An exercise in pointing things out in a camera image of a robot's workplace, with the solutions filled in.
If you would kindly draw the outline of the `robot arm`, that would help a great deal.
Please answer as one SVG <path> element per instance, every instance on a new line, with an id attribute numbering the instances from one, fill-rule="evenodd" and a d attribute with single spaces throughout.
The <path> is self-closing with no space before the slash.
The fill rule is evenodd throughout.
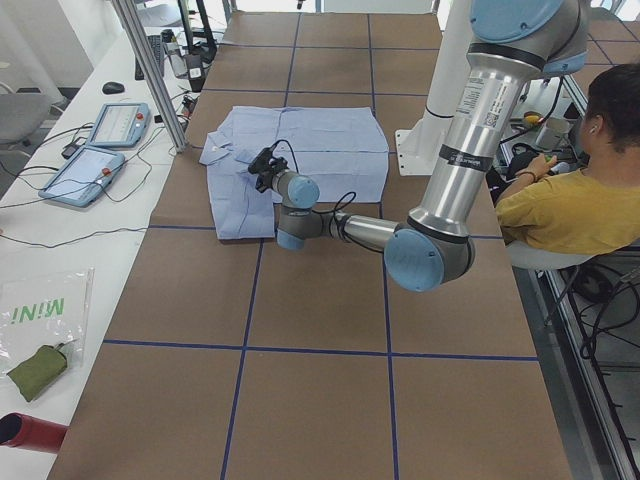
<path id="1" fill-rule="evenodd" d="M 467 217 L 526 83 L 581 69 L 586 60 L 586 1 L 456 1 L 445 27 L 440 57 L 460 87 L 446 94 L 453 111 L 436 137 L 435 166 L 421 203 L 403 223 L 318 212 L 319 188 L 309 177 L 263 149 L 248 171 L 259 192 L 273 190 L 282 208 L 280 247 L 303 248 L 327 236 L 382 253 L 387 272 L 406 290 L 424 292 L 464 275 L 475 248 Z"/>

